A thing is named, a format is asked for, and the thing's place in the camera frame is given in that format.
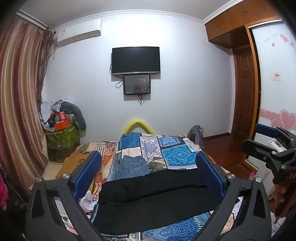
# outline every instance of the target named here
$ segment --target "baseboard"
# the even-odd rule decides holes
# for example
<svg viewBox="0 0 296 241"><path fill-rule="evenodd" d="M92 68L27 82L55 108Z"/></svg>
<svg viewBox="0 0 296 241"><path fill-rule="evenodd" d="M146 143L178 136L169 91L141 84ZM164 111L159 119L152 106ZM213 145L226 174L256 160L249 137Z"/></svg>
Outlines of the baseboard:
<svg viewBox="0 0 296 241"><path fill-rule="evenodd" d="M252 165L248 160L243 160L242 161L242 166L244 166L245 168L247 168L249 171L253 172L253 173L257 173L258 169Z"/></svg>
<svg viewBox="0 0 296 241"><path fill-rule="evenodd" d="M230 136L230 133L227 132L227 133L222 133L222 134L218 134L218 135L214 135L214 136L204 137L204 141L219 138L219 137L225 137L225 136Z"/></svg>

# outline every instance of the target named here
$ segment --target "crown molding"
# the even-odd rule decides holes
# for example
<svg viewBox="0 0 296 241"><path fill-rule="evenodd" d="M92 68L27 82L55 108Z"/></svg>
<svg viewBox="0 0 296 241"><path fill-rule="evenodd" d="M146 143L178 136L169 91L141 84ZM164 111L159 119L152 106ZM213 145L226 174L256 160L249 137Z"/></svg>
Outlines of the crown molding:
<svg viewBox="0 0 296 241"><path fill-rule="evenodd" d="M203 20L203 23L206 24L207 22L211 21L213 18L217 17L219 14L225 12L227 9L233 7L234 5L237 5L238 3L242 2L244 0L231 0L230 2L223 5L221 8L217 9L215 12L213 12L211 15L206 17Z"/></svg>
<svg viewBox="0 0 296 241"><path fill-rule="evenodd" d="M96 14L89 15L86 17L77 18L73 21L67 22L65 24L62 24L62 25L56 27L55 31L58 32L60 29L69 27L74 24L78 24L78 23L86 22L86 21L89 21L92 19L96 19L96 18L119 15L119 14L131 14L131 13L159 14L159 15L166 15L166 16L183 18L183 19L195 21L195 22L202 23L202 24L204 23L204 21L201 19L187 16L187 15L180 14L180 13L175 13L175 12L167 12L167 11L160 11L160 10L130 9L130 10L116 10L116 11L110 11L110 12L96 13Z"/></svg>

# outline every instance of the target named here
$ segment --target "blue padded grip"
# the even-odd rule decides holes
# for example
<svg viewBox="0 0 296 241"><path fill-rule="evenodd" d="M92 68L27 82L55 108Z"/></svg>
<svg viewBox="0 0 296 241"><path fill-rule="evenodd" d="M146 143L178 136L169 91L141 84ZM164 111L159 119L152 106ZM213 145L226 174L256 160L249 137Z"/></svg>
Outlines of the blue padded grip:
<svg viewBox="0 0 296 241"><path fill-rule="evenodd" d="M101 165L102 165L101 154L99 152L96 152L92 156L92 159L89 161L87 166L81 172L80 176L74 182L73 197L76 201L78 201L79 198L82 198L85 196L94 177L96 176L96 174L100 170Z"/></svg>
<svg viewBox="0 0 296 241"><path fill-rule="evenodd" d="M196 166L199 169L204 181L206 182L211 194L215 198L222 200L225 196L224 185L213 167L209 164L209 161L212 162L211 159L206 158L203 155L202 151L196 154Z"/></svg>
<svg viewBox="0 0 296 241"><path fill-rule="evenodd" d="M265 126L261 124L256 124L255 125L255 132L271 137L271 138L276 138L277 137L277 131L275 128L272 128L270 126Z"/></svg>

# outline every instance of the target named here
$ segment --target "pink clothing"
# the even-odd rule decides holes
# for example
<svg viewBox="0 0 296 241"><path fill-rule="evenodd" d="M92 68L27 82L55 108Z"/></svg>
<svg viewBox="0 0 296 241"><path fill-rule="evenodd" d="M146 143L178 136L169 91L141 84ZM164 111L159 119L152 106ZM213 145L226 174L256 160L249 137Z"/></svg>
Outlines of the pink clothing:
<svg viewBox="0 0 296 241"><path fill-rule="evenodd" d="M6 199L8 197L8 191L6 184L3 181L3 178L0 174L0 205L3 208L3 210L6 210Z"/></svg>
<svg viewBox="0 0 296 241"><path fill-rule="evenodd" d="M256 174L254 172L251 172L249 176L249 180L253 181L253 179L255 178L255 175Z"/></svg>

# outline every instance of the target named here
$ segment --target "wooden door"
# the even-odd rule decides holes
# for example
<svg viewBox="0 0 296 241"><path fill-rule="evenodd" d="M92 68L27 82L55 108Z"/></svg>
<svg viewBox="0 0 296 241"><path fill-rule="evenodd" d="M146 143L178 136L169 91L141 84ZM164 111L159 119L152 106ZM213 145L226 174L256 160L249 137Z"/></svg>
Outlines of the wooden door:
<svg viewBox="0 0 296 241"><path fill-rule="evenodd" d="M234 7L228 9L227 12L232 19L234 29L250 22L247 14L245 13L244 6L241 4L235 5Z"/></svg>
<svg viewBox="0 0 296 241"><path fill-rule="evenodd" d="M241 5L245 9L245 13L250 23L259 19L267 18L267 14L259 0L247 0L242 2Z"/></svg>
<svg viewBox="0 0 296 241"><path fill-rule="evenodd" d="M218 26L219 35L229 32L234 29L233 21L228 14L228 11L220 14L216 17L216 23Z"/></svg>
<svg viewBox="0 0 296 241"><path fill-rule="evenodd" d="M205 28L207 30L207 38L209 41L219 36L216 18L206 23Z"/></svg>
<svg viewBox="0 0 296 241"><path fill-rule="evenodd" d="M278 16L278 12L267 2L267 0L260 0L260 3L263 6L263 9L265 10L267 17L274 17Z"/></svg>
<svg viewBox="0 0 296 241"><path fill-rule="evenodd" d="M255 104L255 72L250 47L234 50L236 101L232 136L242 142L249 138Z"/></svg>

